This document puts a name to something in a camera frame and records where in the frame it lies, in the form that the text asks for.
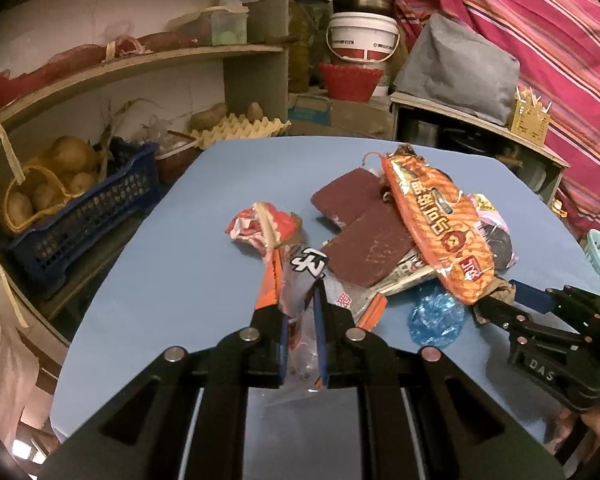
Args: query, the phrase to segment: table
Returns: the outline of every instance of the table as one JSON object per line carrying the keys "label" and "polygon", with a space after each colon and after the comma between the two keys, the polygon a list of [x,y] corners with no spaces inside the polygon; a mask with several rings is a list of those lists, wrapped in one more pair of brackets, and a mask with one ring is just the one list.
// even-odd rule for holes
{"label": "table", "polygon": [[390,99],[394,105],[394,139],[397,139],[398,115],[400,113],[400,109],[408,108],[410,110],[426,110],[428,112],[433,112],[435,114],[455,119],[456,121],[461,121],[462,123],[470,124],[471,126],[476,126],[483,131],[491,132],[492,134],[504,137],[505,139],[511,140],[512,142],[515,142],[520,146],[524,146],[526,149],[536,153],[544,161],[546,171],[546,177],[544,184],[542,184],[540,195],[542,196],[545,204],[550,205],[553,203],[555,192],[557,191],[558,186],[560,186],[562,173],[565,169],[569,168],[570,165],[548,146],[538,146],[537,144],[532,143],[530,140],[517,136],[507,128],[503,128],[502,126],[490,123],[489,121],[472,116],[466,112],[456,110],[451,106],[446,106],[428,99],[423,99],[421,97],[416,97],[402,92],[394,92],[391,94]]}
{"label": "table", "polygon": [[[264,266],[224,234],[231,218],[257,200],[299,214],[314,247],[335,231],[309,202],[322,186],[360,165],[367,152],[396,143],[343,137],[232,140],[207,150],[173,186],[126,246],[96,294],[62,367],[51,411],[61,438],[73,433],[162,350],[216,345],[250,322]],[[600,279],[567,229],[500,162],[416,147],[465,192],[483,192],[509,223],[520,260],[507,273],[533,286],[580,286],[600,294]],[[371,164],[379,167],[374,157]],[[416,351],[408,294],[390,298],[375,332]],[[562,326],[552,314],[539,322]],[[445,352],[536,439],[558,403],[506,367],[506,333],[466,323]],[[245,478],[360,478],[353,390],[286,404],[270,392],[250,395]]]}

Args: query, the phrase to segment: cardboard box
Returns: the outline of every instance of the cardboard box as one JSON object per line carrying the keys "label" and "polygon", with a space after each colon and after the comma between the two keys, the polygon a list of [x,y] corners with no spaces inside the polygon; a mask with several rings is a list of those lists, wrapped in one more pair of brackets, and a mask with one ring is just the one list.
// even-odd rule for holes
{"label": "cardboard box", "polygon": [[394,140],[389,99],[368,103],[338,101],[313,94],[289,94],[288,135],[371,137]]}

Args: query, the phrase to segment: egg tray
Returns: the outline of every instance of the egg tray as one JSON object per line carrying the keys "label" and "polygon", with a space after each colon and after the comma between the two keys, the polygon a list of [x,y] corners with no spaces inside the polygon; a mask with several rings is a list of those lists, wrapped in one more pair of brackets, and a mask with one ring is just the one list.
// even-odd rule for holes
{"label": "egg tray", "polygon": [[108,177],[72,199],[55,215],[28,228],[6,246],[29,285],[48,300],[66,281],[67,267],[107,232],[138,212],[148,212],[161,197],[154,153],[142,146],[111,140]]}
{"label": "egg tray", "polygon": [[194,145],[201,150],[206,150],[209,146],[218,142],[218,140],[233,139],[263,139],[264,137],[275,137],[291,126],[291,122],[283,123],[279,118],[270,121],[266,117],[261,120],[250,123],[247,117],[241,115],[237,117],[230,114],[222,118],[211,130],[201,132],[194,130],[191,135],[197,137]]}

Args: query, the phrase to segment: silver bolt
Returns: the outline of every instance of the silver bolt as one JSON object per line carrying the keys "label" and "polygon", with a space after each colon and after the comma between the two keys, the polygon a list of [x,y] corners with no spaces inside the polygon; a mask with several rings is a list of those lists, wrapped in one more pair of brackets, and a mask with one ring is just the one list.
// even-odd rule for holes
{"label": "silver bolt", "polygon": [[185,349],[181,346],[172,346],[170,348],[167,348],[164,351],[164,354],[162,355],[165,359],[167,359],[168,362],[175,363],[177,361],[180,361],[180,359],[182,359],[186,355],[186,352]]}
{"label": "silver bolt", "polygon": [[442,357],[442,352],[438,350],[435,346],[425,346],[422,349],[421,355],[425,361],[435,363],[436,361],[440,361],[440,358]]}
{"label": "silver bolt", "polygon": [[346,331],[347,339],[350,341],[362,341],[366,337],[366,332],[357,326],[349,328]]}
{"label": "silver bolt", "polygon": [[243,328],[240,330],[240,339],[243,341],[256,341],[260,337],[260,332],[258,332],[257,328],[253,326],[248,326],[247,328]]}

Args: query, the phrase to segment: gray cloth cover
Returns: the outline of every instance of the gray cloth cover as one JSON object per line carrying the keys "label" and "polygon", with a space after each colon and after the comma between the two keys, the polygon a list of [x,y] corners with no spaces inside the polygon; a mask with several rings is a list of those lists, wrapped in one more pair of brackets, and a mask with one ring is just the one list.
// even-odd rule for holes
{"label": "gray cloth cover", "polygon": [[520,63],[465,25],[434,14],[399,74],[399,92],[451,106],[504,126]]}

